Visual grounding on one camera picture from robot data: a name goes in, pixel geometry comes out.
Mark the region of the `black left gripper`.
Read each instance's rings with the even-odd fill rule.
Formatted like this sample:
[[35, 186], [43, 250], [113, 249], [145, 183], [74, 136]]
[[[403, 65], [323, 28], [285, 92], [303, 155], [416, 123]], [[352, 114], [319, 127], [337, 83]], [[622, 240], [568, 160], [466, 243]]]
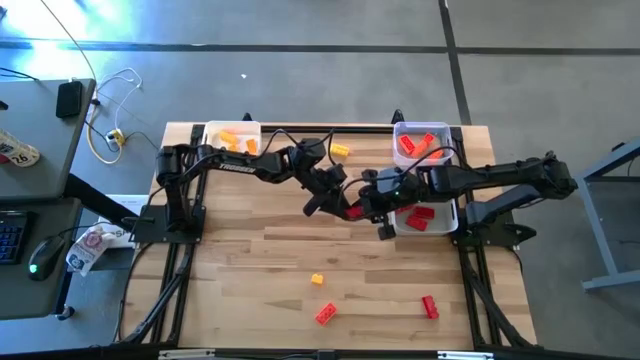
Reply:
[[310, 217], [320, 210], [342, 220], [349, 220], [347, 210], [352, 204], [342, 187], [346, 178], [342, 164], [333, 165], [327, 170], [310, 168], [303, 171], [302, 187], [312, 194], [303, 207], [303, 213]]

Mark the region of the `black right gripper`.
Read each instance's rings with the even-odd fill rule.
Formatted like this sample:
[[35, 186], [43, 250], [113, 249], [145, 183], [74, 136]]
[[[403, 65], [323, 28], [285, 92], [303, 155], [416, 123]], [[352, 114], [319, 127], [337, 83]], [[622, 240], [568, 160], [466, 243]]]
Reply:
[[361, 219], [380, 224], [380, 240], [396, 236], [390, 224], [390, 213], [420, 202], [429, 192], [422, 177], [401, 168], [388, 168], [381, 172], [367, 169], [362, 172], [362, 179], [366, 186], [359, 190], [359, 201], [364, 211]]

